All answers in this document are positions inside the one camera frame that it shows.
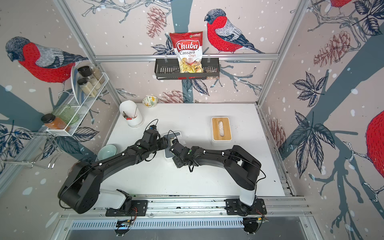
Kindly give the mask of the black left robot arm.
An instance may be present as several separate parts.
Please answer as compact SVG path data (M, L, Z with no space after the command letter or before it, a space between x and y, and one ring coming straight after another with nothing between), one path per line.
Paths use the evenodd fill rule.
M134 145L110 158L95 163L74 164L69 176L58 192L59 203L83 214L96 204L101 183L113 174L145 161L151 154L168 147L165 137L154 129L144 131L143 137Z

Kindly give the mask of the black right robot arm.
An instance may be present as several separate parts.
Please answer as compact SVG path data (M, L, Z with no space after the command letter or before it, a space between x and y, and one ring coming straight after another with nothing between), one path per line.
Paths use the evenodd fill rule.
M243 206L252 206L256 197L257 182L262 164L239 145L234 145L227 150L208 150L198 146L185 147L174 140L170 146L174 155L173 161L177 168L189 167L193 172L194 167L211 166L223 168L242 188L239 201Z

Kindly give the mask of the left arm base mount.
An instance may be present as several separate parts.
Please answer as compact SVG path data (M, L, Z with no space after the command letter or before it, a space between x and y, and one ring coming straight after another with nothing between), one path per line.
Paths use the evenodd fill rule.
M119 220L116 223L115 233L117 237L123 237L130 231L136 222L137 217L144 217L148 208L148 200L133 200L125 191L117 189L118 192L125 196L125 201L118 209L109 208L106 211L106 217L130 217L126 220Z

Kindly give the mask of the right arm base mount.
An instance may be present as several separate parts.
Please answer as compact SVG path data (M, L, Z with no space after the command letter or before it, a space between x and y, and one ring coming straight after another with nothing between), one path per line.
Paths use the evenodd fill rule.
M267 220L265 202L259 198L255 198L250 206L242 203L239 199L226 199L225 210L229 216L243 218L244 231L248 234L255 234L262 223Z

